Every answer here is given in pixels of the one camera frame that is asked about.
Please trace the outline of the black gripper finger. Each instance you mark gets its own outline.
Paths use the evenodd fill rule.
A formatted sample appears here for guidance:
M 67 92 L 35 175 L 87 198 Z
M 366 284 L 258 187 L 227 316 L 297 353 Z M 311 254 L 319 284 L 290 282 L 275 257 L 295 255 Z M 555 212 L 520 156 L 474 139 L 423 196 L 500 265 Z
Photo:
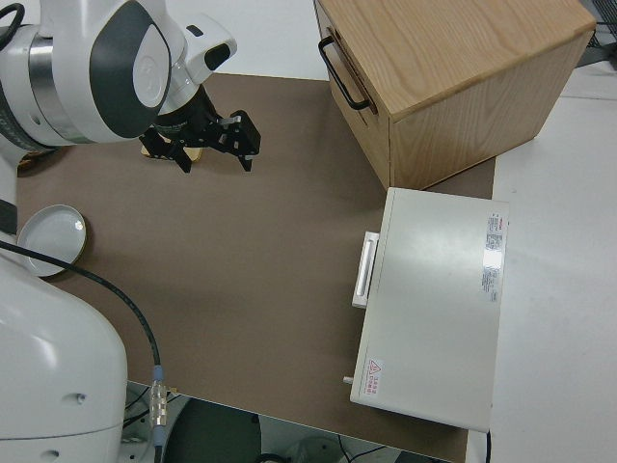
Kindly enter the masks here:
M 171 160 L 182 172 L 189 174 L 193 161 L 179 142 L 166 141 L 154 128 L 149 128 L 139 137 L 146 156 L 157 160 Z
M 244 171 L 250 172 L 253 160 L 259 154 L 261 136 L 248 113 L 235 111 L 229 117 L 219 119 L 219 126 L 222 151 L 234 155 Z

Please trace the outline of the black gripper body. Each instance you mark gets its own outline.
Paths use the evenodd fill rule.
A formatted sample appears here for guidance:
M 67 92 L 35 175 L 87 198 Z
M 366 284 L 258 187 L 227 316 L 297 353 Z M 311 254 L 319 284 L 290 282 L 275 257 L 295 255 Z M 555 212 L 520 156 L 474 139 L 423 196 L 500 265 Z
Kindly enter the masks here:
M 181 107 L 159 115 L 153 127 L 163 137 L 188 148 L 220 148 L 229 144 L 228 136 L 240 132 L 241 117 L 220 116 L 205 89 Z

